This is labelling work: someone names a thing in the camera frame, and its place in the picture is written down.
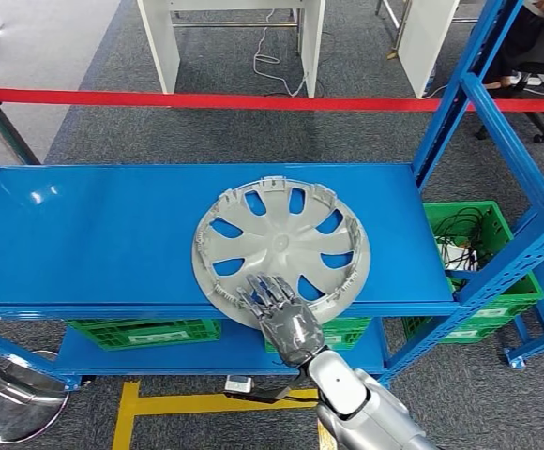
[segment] blue shelf frame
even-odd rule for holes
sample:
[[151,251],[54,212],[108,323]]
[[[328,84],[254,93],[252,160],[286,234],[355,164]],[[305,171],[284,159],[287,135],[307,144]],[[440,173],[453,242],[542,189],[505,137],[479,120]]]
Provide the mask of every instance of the blue shelf frame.
[[[428,352],[441,339],[490,302],[495,296],[507,290],[526,273],[544,261],[544,176],[481,83],[490,61],[503,41],[516,14],[521,8],[522,3],[523,0],[488,0],[486,3],[470,41],[446,89],[442,102],[434,115],[415,157],[409,166],[409,170],[411,171],[414,188],[422,191],[471,102],[495,140],[504,159],[530,200],[531,208],[523,216],[516,227],[516,236],[514,240],[508,243],[502,251],[495,255],[481,271],[476,274],[467,274],[466,278],[469,282],[460,292],[449,298],[449,301],[438,298],[435,300],[440,301],[418,303],[390,301],[383,303],[381,298],[375,298],[372,299],[374,301],[366,303],[358,299],[348,311],[348,315],[375,315],[375,318],[367,333],[367,338],[357,345],[354,350],[345,353],[348,361],[352,360],[354,364],[366,368],[377,376],[381,382],[388,384],[391,378],[407,368],[422,354]],[[28,168],[20,169],[21,172],[27,170]],[[0,179],[14,176],[18,177],[17,183],[24,181],[20,179],[23,176],[16,175],[15,172],[16,170],[12,168],[0,168]],[[422,201],[419,202],[415,208],[422,210]],[[430,263],[437,262],[431,260],[431,258],[437,259],[436,254],[431,256],[429,253],[427,256]],[[16,319],[110,318],[112,314],[115,314],[116,317],[144,317],[144,311],[141,310],[141,305],[85,305],[83,307],[60,305],[52,308],[45,305],[34,308],[27,308],[27,306],[0,305],[0,316]],[[99,312],[100,308],[103,310],[104,307],[107,308],[107,313]],[[217,316],[217,312],[207,305],[176,305],[174,308],[163,308],[158,314],[159,314],[158,317],[170,318],[183,315],[219,317]],[[380,317],[406,315],[436,317],[424,325],[415,337],[399,351],[389,355]],[[0,355],[63,381],[69,390],[79,388],[82,375],[233,373],[235,370],[243,373],[284,373],[282,369],[270,366],[268,364],[271,364],[270,360],[266,360],[265,363],[259,360],[259,362],[255,363],[254,367],[247,367],[243,364],[244,360],[242,358],[247,360],[257,358],[258,356],[255,356],[255,354],[262,353],[263,346],[259,351],[252,350],[246,352],[243,357],[236,356],[237,359],[233,360],[236,364],[233,367],[204,367],[202,360],[191,359],[198,357],[199,349],[206,350],[206,346],[208,345],[212,347],[208,352],[209,354],[230,352],[231,349],[233,349],[235,353],[240,352],[241,341],[239,338],[243,332],[246,333],[249,330],[241,330],[237,328],[237,326],[236,324],[227,326],[230,330],[227,331],[230,334],[224,336],[220,343],[218,343],[218,346],[215,344],[193,344],[191,347],[194,348],[194,351],[188,353],[187,350],[174,346],[159,347],[159,350],[153,349],[146,352],[145,358],[147,357],[147,353],[150,354],[151,363],[143,360],[139,367],[128,363],[130,353],[138,351],[104,352],[90,344],[85,338],[72,331],[67,333],[64,338],[61,349],[61,357],[53,362],[40,358],[2,337],[0,337]],[[162,363],[166,358],[185,359],[181,365],[178,365],[177,359],[174,364],[172,362],[169,364]]]

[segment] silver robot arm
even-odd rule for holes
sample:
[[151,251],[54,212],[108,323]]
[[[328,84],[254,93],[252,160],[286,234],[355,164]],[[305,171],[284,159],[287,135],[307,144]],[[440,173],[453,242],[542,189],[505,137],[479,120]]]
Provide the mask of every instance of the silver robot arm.
[[[227,395],[274,402],[307,377],[320,390],[318,417],[348,450],[437,450],[397,397],[325,347],[322,327],[307,302],[282,277],[260,274],[247,281],[253,294],[241,288],[239,294],[280,358],[288,366],[298,368],[300,376],[283,389],[265,391],[253,389],[251,379],[229,377]],[[237,388],[238,385],[247,387]]]
[[320,352],[307,373],[322,392],[320,422],[349,450],[437,450],[397,397],[338,353]]

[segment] red rope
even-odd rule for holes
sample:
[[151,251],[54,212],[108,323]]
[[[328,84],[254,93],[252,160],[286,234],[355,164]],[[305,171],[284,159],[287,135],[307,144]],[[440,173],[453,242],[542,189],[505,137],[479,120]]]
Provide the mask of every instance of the red rope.
[[[432,112],[440,98],[304,98],[227,96],[218,94],[157,94],[150,92],[48,91],[0,88],[0,100],[50,105],[135,106],[223,110],[281,111],[405,111]],[[544,112],[544,98],[496,100],[505,113]]]

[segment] green crate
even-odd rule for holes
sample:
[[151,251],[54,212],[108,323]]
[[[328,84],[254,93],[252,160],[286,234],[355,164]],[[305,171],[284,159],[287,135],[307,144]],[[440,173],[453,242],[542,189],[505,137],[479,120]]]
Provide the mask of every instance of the green crate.
[[[479,233],[480,239],[479,242],[473,243],[477,250],[480,265],[486,264],[493,255],[514,238],[495,202],[425,203],[425,210],[433,233],[440,233],[440,228],[444,228],[451,220],[449,218],[458,212],[482,215],[482,226]],[[461,221],[457,226],[452,227],[451,231],[454,234],[455,240],[464,243],[470,240],[475,232],[475,226],[474,220]],[[462,287],[462,281],[459,279],[450,278],[448,282],[452,291],[458,291]],[[453,333],[445,337],[442,342],[478,342],[495,329],[509,323],[516,315],[529,309],[542,298],[544,298],[543,290],[535,275],[529,272],[477,312]],[[420,325],[428,320],[430,318],[414,317],[403,318],[402,322],[406,336],[410,338]]]
[[105,350],[219,340],[221,321],[67,321]]
[[[341,317],[323,325],[324,343],[332,350],[351,350],[355,347],[369,325],[370,318]],[[266,351],[276,352],[270,342],[266,341]]]
[[[406,337],[409,340],[415,334],[421,325],[430,321],[430,317],[403,317],[402,323],[403,332]],[[499,329],[505,323],[494,323],[492,325],[487,324],[472,324],[465,323],[457,330],[455,330],[441,340],[443,344],[471,344],[474,342],[480,342],[481,340],[491,335],[495,330]]]
[[[508,222],[499,210],[495,202],[445,202],[445,203],[425,203],[425,210],[428,223],[434,233],[440,232],[437,227],[443,227],[444,220],[452,217],[458,212],[471,208],[470,211],[476,213],[480,211],[483,216],[480,232],[480,242],[475,243],[480,265],[486,264],[493,255],[499,253],[505,244],[514,239]],[[460,222],[452,230],[460,236],[462,241],[468,239],[474,233],[474,223]],[[452,280],[454,289],[457,290],[459,280]],[[503,315],[511,315],[513,312],[520,312],[520,308],[526,309],[536,304],[544,298],[544,292],[532,272],[520,278],[519,281],[497,296],[485,308],[504,309],[508,311]]]

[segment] stanchion base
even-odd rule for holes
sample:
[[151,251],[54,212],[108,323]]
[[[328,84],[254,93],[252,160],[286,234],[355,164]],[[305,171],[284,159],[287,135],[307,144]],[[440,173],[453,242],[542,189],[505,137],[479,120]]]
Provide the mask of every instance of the stanchion base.
[[[36,353],[48,359],[55,359],[57,356],[53,352]],[[21,443],[45,432],[61,414],[70,396],[64,391],[64,385],[61,382],[29,368],[10,363],[5,368],[5,372],[37,388],[61,390],[62,400],[55,405],[18,405],[0,396],[0,443]]]

